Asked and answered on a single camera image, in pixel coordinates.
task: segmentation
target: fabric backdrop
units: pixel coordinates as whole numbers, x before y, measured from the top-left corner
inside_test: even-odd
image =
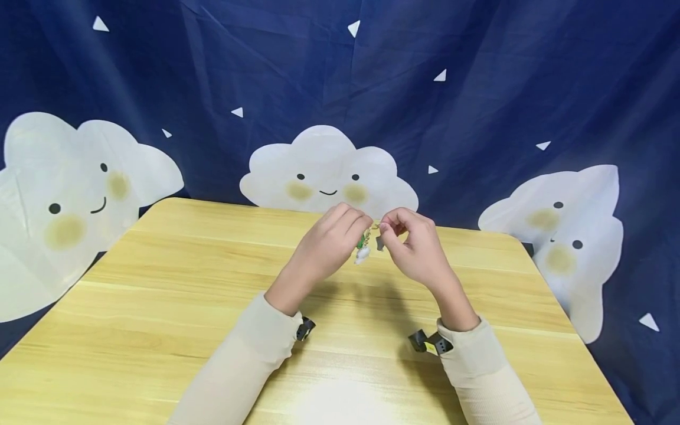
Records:
[[[0,354],[163,197],[403,205],[523,241],[629,414],[678,424],[678,28],[665,0],[4,0]]]

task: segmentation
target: small toy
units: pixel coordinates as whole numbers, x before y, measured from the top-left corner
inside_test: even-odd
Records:
[[[361,264],[364,262],[366,258],[369,257],[369,254],[371,253],[371,249],[369,248],[369,241],[371,240],[371,230],[375,230],[378,228],[377,224],[373,224],[373,226],[369,227],[364,235],[362,235],[361,240],[359,243],[356,244],[356,248],[358,251],[356,252],[356,259],[354,260],[354,264]]]
[[[382,241],[382,236],[376,236],[375,242],[378,244],[378,251],[382,251],[385,248],[385,243]]]
[[[439,332],[435,332],[428,337],[422,329],[411,335],[409,341],[415,351],[419,353],[428,352],[435,356],[441,356],[454,348]]]

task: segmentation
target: dark blue backdrop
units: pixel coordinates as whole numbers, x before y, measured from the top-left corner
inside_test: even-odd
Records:
[[[675,425],[679,47],[663,0],[4,0],[0,129],[109,120],[171,156],[185,195],[248,203],[255,149],[328,124],[391,153],[420,212],[468,228],[536,175],[615,164],[626,232],[589,348],[637,423]],[[41,315],[0,324],[0,352]]]

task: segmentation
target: left hand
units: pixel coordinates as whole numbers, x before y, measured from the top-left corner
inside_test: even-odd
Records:
[[[345,264],[372,224],[371,217],[346,203],[332,207],[302,238],[288,264],[265,293],[267,302],[293,316],[314,285]]]

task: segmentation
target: forearm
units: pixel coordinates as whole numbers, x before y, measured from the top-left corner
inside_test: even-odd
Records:
[[[468,423],[540,424],[491,326],[474,312],[460,284],[433,293],[441,311],[439,333],[454,347],[441,361]]]
[[[274,370],[290,357],[302,317],[259,294],[194,378],[169,425],[240,425]]]

